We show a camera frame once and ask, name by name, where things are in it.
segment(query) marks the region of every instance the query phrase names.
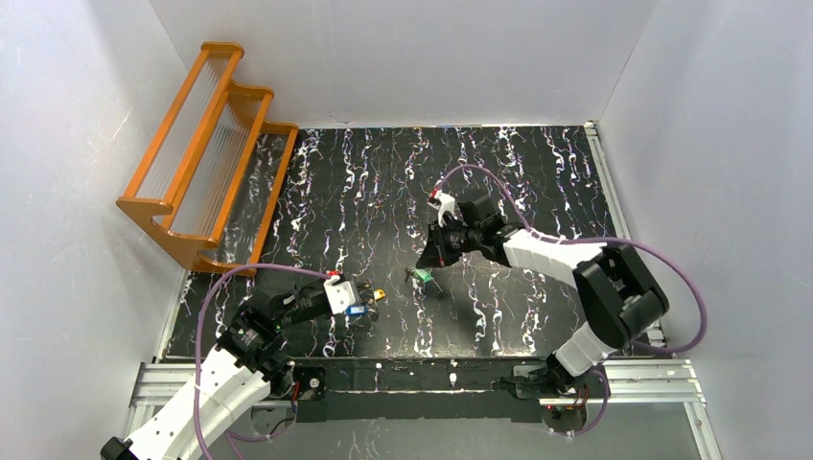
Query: orange shelf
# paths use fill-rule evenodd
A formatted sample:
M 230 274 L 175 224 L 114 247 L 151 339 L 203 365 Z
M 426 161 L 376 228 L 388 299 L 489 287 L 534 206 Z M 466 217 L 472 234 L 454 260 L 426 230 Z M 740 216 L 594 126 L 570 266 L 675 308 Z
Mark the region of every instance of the orange shelf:
M 237 43 L 206 42 L 116 204 L 184 268 L 222 273 L 260 260 L 299 127 L 266 121 L 270 88 L 232 80 Z M 261 133 L 288 136 L 250 257 L 213 260 Z M 242 274 L 254 274 L 248 270 Z

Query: black mat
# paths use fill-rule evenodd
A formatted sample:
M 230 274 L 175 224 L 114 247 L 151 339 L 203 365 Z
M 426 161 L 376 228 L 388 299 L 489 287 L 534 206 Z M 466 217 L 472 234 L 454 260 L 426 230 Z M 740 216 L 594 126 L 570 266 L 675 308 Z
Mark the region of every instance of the black mat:
M 281 146 L 273 136 L 262 149 Z M 527 270 L 469 255 L 434 270 L 433 282 L 405 282 L 426 240 L 427 197 L 443 171 L 485 166 L 509 184 L 534 226 L 567 238 L 611 236 L 614 227 L 580 126 L 314 129 L 302 131 L 266 241 L 263 262 L 342 270 L 386 291 L 381 317 L 344 316 L 287 330 L 284 351 L 314 357 L 546 356 L 584 321 L 575 292 Z M 514 219 L 477 172 L 445 188 L 480 189 Z M 250 212 L 242 215 L 251 216 Z M 254 229 L 245 228 L 246 232 Z M 241 232 L 232 225 L 232 232 Z M 165 357 L 188 358 L 202 298 L 216 276 L 193 273 Z M 255 289 L 269 295 L 300 277 L 260 273 L 231 280 L 205 325 L 204 350 Z

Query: white wall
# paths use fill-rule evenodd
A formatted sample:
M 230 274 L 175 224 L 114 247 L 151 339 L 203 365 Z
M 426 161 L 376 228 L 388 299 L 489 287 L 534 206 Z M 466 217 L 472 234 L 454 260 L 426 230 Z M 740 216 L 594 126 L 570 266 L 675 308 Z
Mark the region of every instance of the white wall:
M 114 205 L 185 75 L 147 0 L 0 6 L 0 457 L 122 435 L 180 269 Z
M 302 127 L 582 124 L 652 11 L 639 0 L 151 0 L 189 67 L 245 47 L 238 77 Z
M 688 356 L 723 455 L 809 458 L 813 3 L 660 2 L 599 127 L 634 235 L 708 298 Z M 697 314 L 668 284 L 685 342 Z

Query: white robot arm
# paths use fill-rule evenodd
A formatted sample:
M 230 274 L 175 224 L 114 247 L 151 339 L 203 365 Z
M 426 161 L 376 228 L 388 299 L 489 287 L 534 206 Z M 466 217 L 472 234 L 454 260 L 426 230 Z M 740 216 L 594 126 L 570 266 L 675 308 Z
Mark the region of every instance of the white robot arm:
M 434 191 L 429 204 L 438 220 L 430 224 L 418 268 L 451 265 L 463 253 L 478 250 L 490 261 L 534 270 L 578 290 L 587 322 L 547 358 L 543 380 L 550 390 L 570 387 L 669 310 L 632 246 L 542 241 L 531 229 L 504 222 L 486 195 L 456 203 L 462 221 L 450 211 L 452 196 Z
M 272 386 L 275 390 L 290 387 L 293 364 L 279 351 L 284 327 L 345 312 L 357 308 L 360 302 L 356 284 L 333 273 L 325 282 L 310 283 L 267 303 L 260 300 L 238 315 L 200 366 L 200 427 L 206 446 L 252 405 L 268 397 Z M 192 378 L 127 439 L 111 438 L 102 449 L 102 459 L 199 458 L 194 393 Z

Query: purple cable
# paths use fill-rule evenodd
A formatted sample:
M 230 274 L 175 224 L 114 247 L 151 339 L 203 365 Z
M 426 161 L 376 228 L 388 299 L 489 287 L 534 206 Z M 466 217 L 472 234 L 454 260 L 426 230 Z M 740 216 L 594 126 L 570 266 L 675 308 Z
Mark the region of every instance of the purple cable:
M 694 296 L 694 300 L 697 302 L 697 310 L 700 312 L 700 328 L 699 328 L 699 330 L 697 332 L 697 335 L 695 335 L 694 338 L 692 338 L 688 343 L 686 343 L 686 345 L 682 345 L 680 347 L 659 348 L 659 347 L 653 347 L 652 345 L 649 345 L 649 344 L 646 344 L 646 343 L 643 343 L 643 342 L 638 342 L 636 340 L 633 340 L 632 343 L 633 343 L 634 346 L 639 347 L 640 349 L 645 350 L 645 351 L 647 351 L 649 353 L 672 355 L 672 354 L 682 353 L 682 352 L 691 350 L 698 343 L 700 343 L 701 340 L 703 340 L 703 337 L 706 336 L 706 330 L 708 329 L 708 313 L 707 313 L 707 309 L 706 309 L 706 301 L 703 300 L 703 296 L 700 294 L 700 289 L 697 287 L 697 285 L 694 284 L 693 281 L 691 281 L 691 278 L 689 278 L 688 274 L 685 271 L 683 271 L 682 268 L 680 268 L 677 264 L 675 264 L 671 259 L 666 257 L 666 255 L 661 253 L 661 251 L 659 251 L 659 250 L 657 250 L 657 249 L 655 249 L 655 248 L 653 248 L 651 246 L 648 246 L 648 245 L 646 245 L 646 244 L 644 244 L 642 242 L 626 240 L 626 239 L 623 239 L 623 238 L 601 237 L 601 238 L 582 238 L 582 239 L 578 239 L 578 240 L 560 240 L 558 238 L 553 238 L 553 237 L 549 237 L 547 235 L 544 235 L 544 234 L 540 233 L 539 231 L 537 231 L 536 229 L 534 229 L 531 226 L 531 224 L 528 222 L 528 219 L 525 218 L 525 216 L 523 216 L 523 213 L 520 212 L 520 208 L 517 206 L 517 203 L 514 202 L 514 198 L 511 196 L 511 192 L 508 190 L 508 187 L 506 187 L 505 184 L 501 180 L 499 180 L 499 177 L 497 177 L 493 172 L 491 172 L 491 171 L 489 171 L 489 170 L 487 170 L 487 169 L 485 169 L 485 168 L 483 168 L 483 167 L 481 167 L 479 165 L 465 164 L 465 165 L 459 165 L 459 166 L 456 166 L 456 167 L 452 168 L 451 170 L 449 170 L 449 172 L 446 173 L 446 175 L 443 176 L 442 179 L 440 179 L 440 181 L 438 181 L 437 185 L 435 186 L 435 189 L 440 190 L 443 187 L 443 185 L 446 183 L 446 181 L 449 180 L 449 178 L 452 176 L 452 174 L 454 174 L 454 173 L 456 173 L 458 171 L 461 171 L 461 170 L 478 170 L 478 171 L 482 171 L 483 173 L 485 173 L 486 175 L 488 175 L 489 177 L 494 179 L 494 182 L 497 184 L 499 189 L 502 191 L 502 195 L 505 196 L 505 199 L 507 199 L 508 202 L 511 203 L 511 206 L 514 208 L 514 212 L 517 213 L 517 216 L 519 216 L 520 221 L 523 223 L 525 228 L 527 228 L 530 231 L 531 235 L 533 235 L 534 237 L 536 237 L 537 239 L 539 239 L 539 240 L 541 240 L 543 242 L 552 242 L 552 243 L 557 243 L 557 244 L 586 244 L 586 243 L 596 243 L 596 242 L 604 242 L 604 243 L 610 243 L 610 244 L 630 244 L 630 245 L 632 245 L 632 246 L 634 246 L 634 247 L 636 247 L 636 248 L 638 248 L 638 249 L 640 249 L 640 250 L 642 250 L 644 252 L 648 252 L 649 254 L 655 256 L 657 259 L 659 259 L 661 262 L 663 262 L 669 268 L 671 268 L 678 276 L 681 277 L 682 280 L 684 280 L 684 283 L 686 284 L 686 286 L 691 291 L 691 294 Z
M 203 299 L 203 305 L 200 306 L 200 312 L 197 314 L 197 330 L 195 332 L 195 397 L 194 405 L 192 407 L 193 414 L 192 421 L 195 424 L 195 435 L 197 436 L 197 444 L 200 446 L 200 451 L 208 460 L 214 460 L 214 458 L 212 458 L 212 454 L 209 452 L 209 448 L 206 447 L 206 439 L 203 437 L 203 430 L 200 427 L 200 365 L 202 362 L 201 343 L 203 341 L 202 340 L 203 319 L 206 317 L 206 310 L 209 308 L 209 304 L 212 302 L 212 299 L 215 297 L 215 294 L 217 294 L 218 290 L 220 290 L 223 284 L 235 273 L 239 273 L 241 271 L 245 271 L 251 268 L 287 271 L 289 273 L 314 276 L 316 278 L 322 278 L 325 280 L 330 278 L 330 276 L 327 274 L 319 273 L 317 271 L 306 270 L 305 268 L 296 268 L 293 266 L 285 266 L 278 264 L 247 264 L 240 265 L 236 268 L 232 268 L 231 270 L 223 273 L 223 276 L 221 276 L 221 278 L 218 279 L 217 282 L 212 285 L 212 287 L 209 289 L 209 292 L 206 293 L 206 298 Z
M 601 418 L 604 417 L 604 411 L 607 410 L 607 401 L 610 399 L 610 383 L 607 382 L 607 376 L 605 376 L 598 369 L 591 369 L 590 373 L 593 374 L 594 376 L 597 376 L 598 381 L 604 383 L 604 401 L 601 402 L 601 408 L 598 409 L 598 414 L 595 415 L 595 418 L 592 419 L 592 422 L 590 422 L 584 428 L 578 431 L 573 431 L 574 435 L 585 434 L 586 432 L 595 428 L 595 426 L 598 425 L 598 421 L 600 421 Z
M 231 434 L 229 431 L 226 431 L 226 440 L 229 442 L 229 446 L 234 451 L 234 454 L 237 455 L 237 458 L 240 460 L 245 460 L 245 457 L 240 453 L 240 450 L 234 444 L 234 440 L 237 438 L 236 434 Z

